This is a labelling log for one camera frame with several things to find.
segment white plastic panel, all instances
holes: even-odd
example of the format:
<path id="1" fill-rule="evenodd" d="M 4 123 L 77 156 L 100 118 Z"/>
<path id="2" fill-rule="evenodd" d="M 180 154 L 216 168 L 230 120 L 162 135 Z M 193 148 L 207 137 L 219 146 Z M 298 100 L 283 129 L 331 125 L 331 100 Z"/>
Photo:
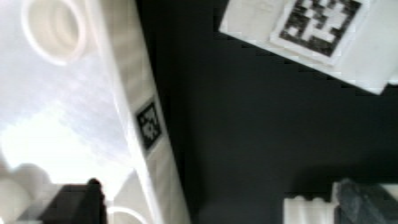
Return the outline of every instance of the white plastic panel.
<path id="1" fill-rule="evenodd" d="M 395 0 L 232 0 L 221 32 L 381 94 L 397 83 Z"/>
<path id="2" fill-rule="evenodd" d="M 0 27 L 4 175 L 27 185 L 22 165 L 43 170 L 31 176 L 35 198 L 47 186 L 95 177 L 109 205 L 148 223 L 191 223 L 136 1 L 6 0 Z M 155 126 L 162 131 L 148 146 Z"/>

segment black and white square pattern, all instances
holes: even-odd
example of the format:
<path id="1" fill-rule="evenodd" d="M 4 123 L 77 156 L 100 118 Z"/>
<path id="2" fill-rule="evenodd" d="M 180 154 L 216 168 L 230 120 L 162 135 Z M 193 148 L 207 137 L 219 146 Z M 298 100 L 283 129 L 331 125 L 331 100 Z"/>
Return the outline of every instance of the black and white square pattern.
<path id="1" fill-rule="evenodd" d="M 159 120 L 155 102 L 148 104 L 148 106 L 138 113 L 138 122 L 139 122 L 139 129 L 141 129 L 143 144 L 145 144 L 146 150 L 150 150 L 162 136 L 162 125 Z"/>
<path id="2" fill-rule="evenodd" d="M 280 38 L 331 57 L 361 9 L 356 0 L 298 0 Z"/>

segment black object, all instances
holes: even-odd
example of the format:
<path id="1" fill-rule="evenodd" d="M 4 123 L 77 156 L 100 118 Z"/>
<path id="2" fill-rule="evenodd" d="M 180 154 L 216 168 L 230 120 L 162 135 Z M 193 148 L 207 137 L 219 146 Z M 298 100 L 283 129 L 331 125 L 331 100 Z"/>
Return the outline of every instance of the black object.
<path id="1" fill-rule="evenodd" d="M 40 216 L 35 205 L 19 221 L 40 220 L 43 224 L 107 224 L 102 183 L 93 179 L 88 185 L 67 185 Z"/>
<path id="2" fill-rule="evenodd" d="M 354 224 L 342 210 L 342 207 L 337 208 L 335 212 L 335 224 Z"/>
<path id="3" fill-rule="evenodd" d="M 345 179 L 338 187 L 342 224 L 398 224 L 398 201 L 379 185 Z"/>

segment dark background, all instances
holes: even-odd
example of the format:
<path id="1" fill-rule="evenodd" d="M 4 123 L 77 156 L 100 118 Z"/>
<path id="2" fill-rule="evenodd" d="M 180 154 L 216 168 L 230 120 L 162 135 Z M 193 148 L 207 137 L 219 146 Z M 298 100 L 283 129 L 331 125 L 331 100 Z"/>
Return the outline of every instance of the dark background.
<path id="1" fill-rule="evenodd" d="M 374 96 L 218 32 L 228 0 L 139 0 L 198 224 L 282 224 L 283 198 L 398 182 L 398 89 Z"/>

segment circular hole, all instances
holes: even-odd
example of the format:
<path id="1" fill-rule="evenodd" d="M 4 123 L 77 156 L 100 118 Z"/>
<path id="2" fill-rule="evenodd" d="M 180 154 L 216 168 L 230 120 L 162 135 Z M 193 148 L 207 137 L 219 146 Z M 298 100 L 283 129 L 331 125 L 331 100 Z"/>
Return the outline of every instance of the circular hole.
<path id="1" fill-rule="evenodd" d="M 143 224 L 141 220 L 125 213 L 116 213 L 109 221 L 111 224 Z"/>
<path id="2" fill-rule="evenodd" d="M 79 7 L 65 0 L 31 0 L 24 10 L 24 27 L 38 53 L 58 64 L 83 54 L 86 29 Z"/>
<path id="3" fill-rule="evenodd" d="M 148 221 L 136 210 L 125 207 L 111 207 L 107 212 L 111 224 L 148 224 Z"/>

